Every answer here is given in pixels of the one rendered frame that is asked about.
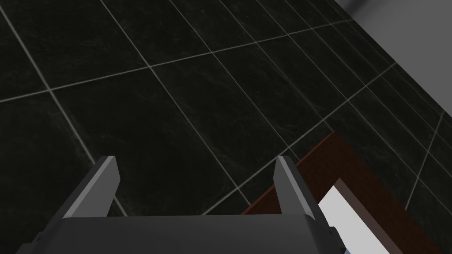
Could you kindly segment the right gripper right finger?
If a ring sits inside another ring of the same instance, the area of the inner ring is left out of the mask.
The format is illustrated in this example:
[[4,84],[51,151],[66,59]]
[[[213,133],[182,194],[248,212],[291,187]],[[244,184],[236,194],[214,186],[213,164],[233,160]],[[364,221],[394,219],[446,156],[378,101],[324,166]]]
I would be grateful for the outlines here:
[[277,156],[273,181],[283,214],[305,214],[321,226],[326,218],[295,164],[288,156]]

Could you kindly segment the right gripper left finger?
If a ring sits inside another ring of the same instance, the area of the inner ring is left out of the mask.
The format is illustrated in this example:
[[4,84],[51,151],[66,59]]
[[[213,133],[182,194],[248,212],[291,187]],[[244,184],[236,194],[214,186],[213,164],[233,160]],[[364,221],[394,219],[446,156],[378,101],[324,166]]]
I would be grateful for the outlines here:
[[71,194],[62,217],[106,217],[119,183],[116,157],[101,157]]

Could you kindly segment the white door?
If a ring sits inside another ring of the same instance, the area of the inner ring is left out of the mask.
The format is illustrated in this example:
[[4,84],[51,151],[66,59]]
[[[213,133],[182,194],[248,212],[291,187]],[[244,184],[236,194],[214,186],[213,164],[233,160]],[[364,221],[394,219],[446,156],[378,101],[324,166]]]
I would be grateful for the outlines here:
[[389,254],[335,186],[322,198],[319,207],[350,254]]

